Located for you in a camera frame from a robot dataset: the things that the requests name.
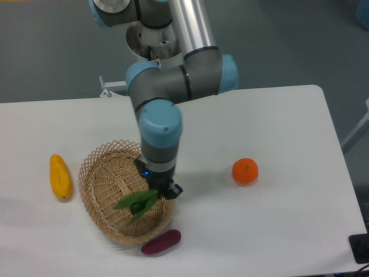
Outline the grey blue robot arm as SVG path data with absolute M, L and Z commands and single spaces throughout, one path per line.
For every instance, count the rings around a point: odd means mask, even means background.
M 136 27 L 137 54 L 124 81 L 102 82 L 107 93 L 131 99 L 141 135 L 135 165 L 159 197 L 177 198 L 176 156 L 182 134 L 178 104 L 218 95 L 238 86 L 233 57 L 222 55 L 204 1 L 90 1 L 102 27 Z

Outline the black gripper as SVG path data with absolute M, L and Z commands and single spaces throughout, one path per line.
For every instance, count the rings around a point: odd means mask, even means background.
M 149 168 L 150 163 L 143 160 L 143 157 L 136 158 L 134 164 L 149 188 L 157 189 L 159 195 L 163 195 L 165 199 L 176 199 L 183 192 L 182 187 L 173 181 L 175 166 L 168 169 L 167 166 L 160 164 L 159 169 L 152 170 Z

